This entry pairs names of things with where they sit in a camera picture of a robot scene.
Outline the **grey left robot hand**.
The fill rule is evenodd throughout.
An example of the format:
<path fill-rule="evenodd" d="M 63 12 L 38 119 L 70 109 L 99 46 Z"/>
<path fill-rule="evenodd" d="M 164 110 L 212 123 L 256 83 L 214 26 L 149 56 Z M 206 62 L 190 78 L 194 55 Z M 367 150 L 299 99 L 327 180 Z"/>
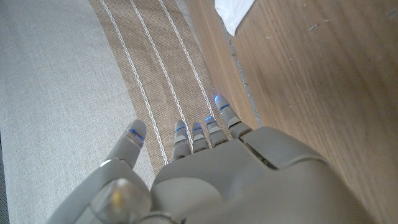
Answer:
<path fill-rule="evenodd" d="M 334 168 L 283 132 L 242 122 L 222 96 L 213 117 L 175 125 L 172 160 L 152 185 L 134 172 L 146 126 L 133 121 L 49 223 L 373 223 Z"/>

